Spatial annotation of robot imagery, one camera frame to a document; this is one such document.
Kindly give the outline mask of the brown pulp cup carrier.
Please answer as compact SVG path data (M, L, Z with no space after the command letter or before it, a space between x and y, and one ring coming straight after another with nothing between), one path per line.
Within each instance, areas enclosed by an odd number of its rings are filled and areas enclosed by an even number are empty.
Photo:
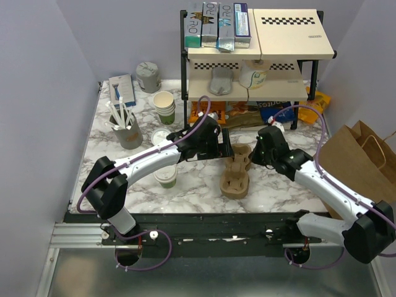
M225 170L220 178L222 194L233 200L240 200L247 196L250 178L248 171L251 167L249 158L252 149L248 144L232 145L233 157L225 158Z

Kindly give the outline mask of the green paper coffee cup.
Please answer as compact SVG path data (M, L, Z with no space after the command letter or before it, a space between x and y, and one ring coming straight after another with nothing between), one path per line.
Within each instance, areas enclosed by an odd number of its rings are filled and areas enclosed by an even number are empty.
M172 188L176 185L177 174L178 170L176 165L163 167L153 173L154 178L165 189Z

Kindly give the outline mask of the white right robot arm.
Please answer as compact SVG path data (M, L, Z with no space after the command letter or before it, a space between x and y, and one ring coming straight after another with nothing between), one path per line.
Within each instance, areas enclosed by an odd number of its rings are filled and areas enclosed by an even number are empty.
M339 220L300 211L285 226L286 238L294 243L315 237L337 244L357 261L368 264L395 241L392 207L373 202L324 171L317 160L301 149L290 149L281 129L259 130L250 154L256 165L273 168L319 196L334 209Z

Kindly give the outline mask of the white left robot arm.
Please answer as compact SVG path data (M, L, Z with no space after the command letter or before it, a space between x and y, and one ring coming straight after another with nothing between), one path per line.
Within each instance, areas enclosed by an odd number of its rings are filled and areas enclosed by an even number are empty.
M98 159L82 186L97 215L111 223L123 244L136 240L136 221L125 208L127 190L138 180L164 167L183 161L212 160L233 156L230 135L210 116L178 132L172 132L159 144L134 156L111 161Z

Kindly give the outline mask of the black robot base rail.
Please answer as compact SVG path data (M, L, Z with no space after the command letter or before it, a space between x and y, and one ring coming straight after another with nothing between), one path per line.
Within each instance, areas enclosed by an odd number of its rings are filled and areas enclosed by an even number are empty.
M321 240L303 236L295 227L294 213L168 213L135 214L132 232L120 237L93 214L71 214L65 223L97 224L100 244L114 248L123 262L140 258L171 257L281 257L286 246L306 256L308 247Z

